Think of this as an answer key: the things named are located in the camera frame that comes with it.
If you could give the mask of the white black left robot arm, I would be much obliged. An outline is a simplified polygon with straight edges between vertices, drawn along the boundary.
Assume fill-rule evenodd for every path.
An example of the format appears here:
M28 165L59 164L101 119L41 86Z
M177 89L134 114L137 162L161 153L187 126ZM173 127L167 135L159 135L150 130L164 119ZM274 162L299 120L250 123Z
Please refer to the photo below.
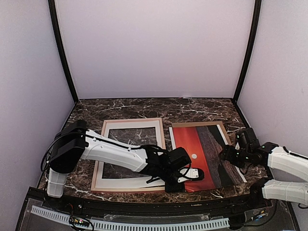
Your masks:
M58 210L68 206L68 199L63 196L64 185L80 159L109 163L150 176L147 183L160 179L168 193L183 191L187 180L201 181L205 177L201 169L191 167L192 161L182 147L168 151L154 144L128 145L103 137L88 129L85 120L77 120L55 136L40 164L41 171L49 169L45 191Z

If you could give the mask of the red sunset photo print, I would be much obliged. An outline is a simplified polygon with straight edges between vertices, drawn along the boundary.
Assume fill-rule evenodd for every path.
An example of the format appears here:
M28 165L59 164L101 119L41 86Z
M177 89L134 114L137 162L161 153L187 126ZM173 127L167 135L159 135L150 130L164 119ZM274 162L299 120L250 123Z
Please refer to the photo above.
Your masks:
M214 126L169 128L172 148L182 147L192 160L192 168L205 174L202 181L186 181L187 192L219 189L246 183L238 167L221 160L219 153L226 145L219 129Z

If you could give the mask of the clear acrylic sheet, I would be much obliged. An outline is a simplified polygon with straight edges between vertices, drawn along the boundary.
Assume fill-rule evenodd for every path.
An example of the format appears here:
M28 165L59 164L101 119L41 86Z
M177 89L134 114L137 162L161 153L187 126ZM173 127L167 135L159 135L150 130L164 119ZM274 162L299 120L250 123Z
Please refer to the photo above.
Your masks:
M123 142L129 145L157 145L155 128L126 128L126 129L111 129L109 130L108 138ZM104 163L103 179L127 179L148 177L147 175L133 172L130 169Z

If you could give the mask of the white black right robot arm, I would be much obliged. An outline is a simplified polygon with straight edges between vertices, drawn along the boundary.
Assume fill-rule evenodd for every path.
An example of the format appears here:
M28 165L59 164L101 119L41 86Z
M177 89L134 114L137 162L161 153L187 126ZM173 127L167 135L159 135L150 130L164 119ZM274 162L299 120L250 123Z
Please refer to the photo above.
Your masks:
M245 204L250 209L257 208L265 200L281 200L308 206L308 158L289 151L286 147L272 142L260 145L240 144L238 148L225 145L219 153L222 160L241 168L245 164L263 166L278 173L283 172L296 178L296 181L283 181L282 177L267 176L250 186L250 194Z

